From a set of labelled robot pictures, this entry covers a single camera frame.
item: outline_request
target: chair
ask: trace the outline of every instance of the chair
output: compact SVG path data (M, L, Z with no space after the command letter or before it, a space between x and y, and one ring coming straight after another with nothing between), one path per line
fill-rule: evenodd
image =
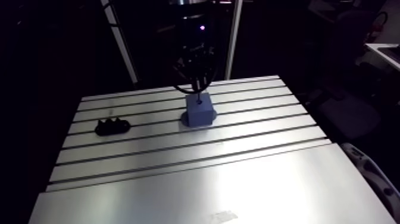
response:
M354 83L349 82L373 19L373 13L363 10L350 10L338 16L323 48L315 78L317 88L308 95L306 103L310 110L327 118L347 140L372 132L380 123L379 113L352 92Z

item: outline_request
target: metal table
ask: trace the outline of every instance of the metal table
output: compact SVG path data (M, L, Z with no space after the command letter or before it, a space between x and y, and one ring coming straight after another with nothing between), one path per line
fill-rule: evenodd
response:
M84 97L30 223L395 223L278 76L208 92L196 129L173 88ZM113 116L130 131L95 135Z

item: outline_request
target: black object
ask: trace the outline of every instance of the black object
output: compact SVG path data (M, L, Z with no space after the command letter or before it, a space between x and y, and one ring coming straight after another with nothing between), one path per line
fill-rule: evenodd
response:
M215 79L218 54L215 35L219 29L217 14L220 1L190 1L193 4L171 6L175 10L177 57L173 64L176 73L192 85L192 91L173 85L185 94L199 94Z
M400 45L395 48L378 48L378 51L389 56L391 59L395 60L397 63L400 63Z
M107 119L105 122L99 120L95 132L99 136L115 135L125 133L130 129L130 123L127 120L120 120L118 117L115 121Z

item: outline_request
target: blue block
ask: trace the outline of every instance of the blue block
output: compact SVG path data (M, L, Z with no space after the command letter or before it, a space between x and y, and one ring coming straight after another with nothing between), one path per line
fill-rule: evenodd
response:
M200 100L201 104L198 104L197 94L186 95L186 116L183 116L182 122L189 127L211 125L216 117L210 95L200 94Z

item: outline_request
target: white pole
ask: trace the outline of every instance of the white pole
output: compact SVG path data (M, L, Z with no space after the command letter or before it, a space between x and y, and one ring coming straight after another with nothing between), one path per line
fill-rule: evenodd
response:
M236 37L238 36L238 28L240 22L240 14L242 12L243 0L235 1L235 10L233 12L232 29L230 31L229 50L226 60L225 80L230 79L232 71L233 57L235 56Z
M109 0L101 0L101 4L104 6L109 3ZM107 7L104 12L107 16L107 20L110 24L117 24L116 16L114 15L114 11L111 8L112 5ZM126 69L128 69L129 76L133 83L137 83L138 79L136 77L135 70L133 69L132 61L130 60L128 50L125 46L124 39L122 37L122 33L119 27L111 27L112 33L114 34L115 40L117 41L118 48L120 49L122 58L125 62Z

